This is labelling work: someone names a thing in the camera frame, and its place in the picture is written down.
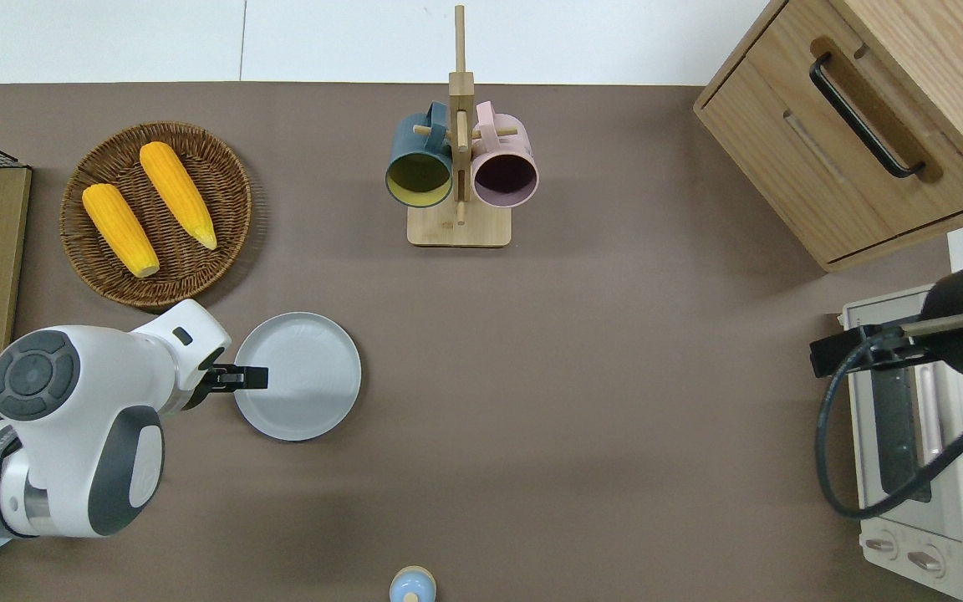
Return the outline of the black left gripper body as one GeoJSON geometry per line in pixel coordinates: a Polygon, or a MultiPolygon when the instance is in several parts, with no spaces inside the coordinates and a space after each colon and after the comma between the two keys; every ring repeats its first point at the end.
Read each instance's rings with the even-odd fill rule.
{"type": "Polygon", "coordinates": [[[211,352],[199,365],[204,374],[192,390],[190,399],[183,406],[184,411],[198,407],[211,393],[231,393],[236,391],[236,366],[219,365],[215,360],[222,354],[224,348],[217,348],[211,352]]]}

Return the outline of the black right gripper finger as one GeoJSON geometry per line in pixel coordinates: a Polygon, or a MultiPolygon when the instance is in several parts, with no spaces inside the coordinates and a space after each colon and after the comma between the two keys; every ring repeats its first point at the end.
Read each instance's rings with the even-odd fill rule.
{"type": "Polygon", "coordinates": [[[810,365],[817,378],[832,376],[848,354],[848,336],[834,333],[810,344],[810,365]]]}

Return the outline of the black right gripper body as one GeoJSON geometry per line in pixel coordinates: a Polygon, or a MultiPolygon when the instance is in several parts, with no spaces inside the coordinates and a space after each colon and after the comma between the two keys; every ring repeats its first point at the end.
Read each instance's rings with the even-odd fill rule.
{"type": "Polygon", "coordinates": [[[925,364],[925,347],[915,342],[904,325],[857,325],[845,334],[853,341],[845,357],[845,373],[925,364]]]}

